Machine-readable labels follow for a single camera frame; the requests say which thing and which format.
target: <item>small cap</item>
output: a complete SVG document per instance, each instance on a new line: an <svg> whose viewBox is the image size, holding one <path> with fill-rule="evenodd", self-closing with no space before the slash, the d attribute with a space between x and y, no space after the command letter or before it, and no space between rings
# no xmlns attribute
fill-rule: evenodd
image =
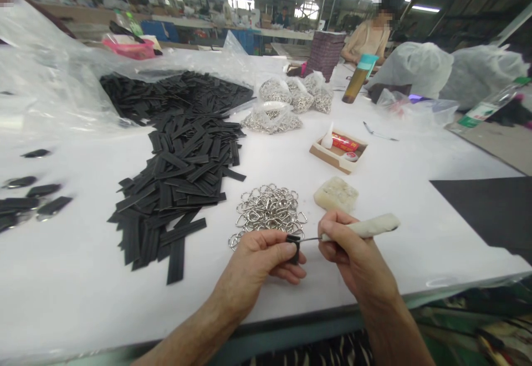
<svg viewBox="0 0 532 366"><path fill-rule="evenodd" d="M528 77L519 77L519 78L516 78L514 82L515 82L516 84L519 84L519 85L526 85L526 84L528 84L530 81L532 81L532 78L528 78Z"/></svg>

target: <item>pink container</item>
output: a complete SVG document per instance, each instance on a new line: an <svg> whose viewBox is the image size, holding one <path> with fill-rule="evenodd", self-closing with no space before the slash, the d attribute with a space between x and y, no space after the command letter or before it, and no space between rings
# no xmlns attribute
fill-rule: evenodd
<svg viewBox="0 0 532 366"><path fill-rule="evenodd" d="M115 44L114 42L104 39L102 43L111 48L111 50L121 56L129 57L130 59L135 60L145 60L153 59L155 57L154 53L154 43L150 40L145 39L143 44L132 44L132 45L123 45Z"/></svg>

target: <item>hand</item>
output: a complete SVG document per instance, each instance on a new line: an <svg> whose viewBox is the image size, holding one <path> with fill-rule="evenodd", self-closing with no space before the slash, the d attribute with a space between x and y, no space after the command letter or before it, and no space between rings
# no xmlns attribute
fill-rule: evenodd
<svg viewBox="0 0 532 366"><path fill-rule="evenodd" d="M242 321L253 309L268 275L280 277L293 285L299 284L306 272L299 265L287 263L295 255L296 246L286 240L287 234L280 230L244 234L216 284L212 294L215 302ZM302 252L299 262L306 263Z"/></svg>
<svg viewBox="0 0 532 366"><path fill-rule="evenodd" d="M329 211L318 225L332 241L320 241L325 259L336 263L361 308L388 308L400 300L397 282L372 239L362 239L345 225L359 220L342 211Z"/></svg>

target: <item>fingernail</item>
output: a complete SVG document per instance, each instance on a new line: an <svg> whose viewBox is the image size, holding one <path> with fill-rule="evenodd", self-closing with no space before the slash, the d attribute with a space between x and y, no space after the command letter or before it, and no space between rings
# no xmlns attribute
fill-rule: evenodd
<svg viewBox="0 0 532 366"><path fill-rule="evenodd" d="M321 221L321 228L325 230L327 233L330 233L333 227L334 227L333 221L328 221L328 220Z"/></svg>
<svg viewBox="0 0 532 366"><path fill-rule="evenodd" d="M297 251L297 249L298 249L298 247L296 246L295 243L285 243L284 244L284 252L288 256L295 255L295 252Z"/></svg>

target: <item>white wrapped handle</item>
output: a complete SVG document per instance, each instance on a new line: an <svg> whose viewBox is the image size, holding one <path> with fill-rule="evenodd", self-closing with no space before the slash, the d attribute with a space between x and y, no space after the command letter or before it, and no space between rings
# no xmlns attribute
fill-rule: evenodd
<svg viewBox="0 0 532 366"><path fill-rule="evenodd" d="M378 234L395 230L399 225L401 225L401 222L395 215L384 214L346 226L363 239L369 239ZM321 235L321 241L332 241L332 239L323 233Z"/></svg>

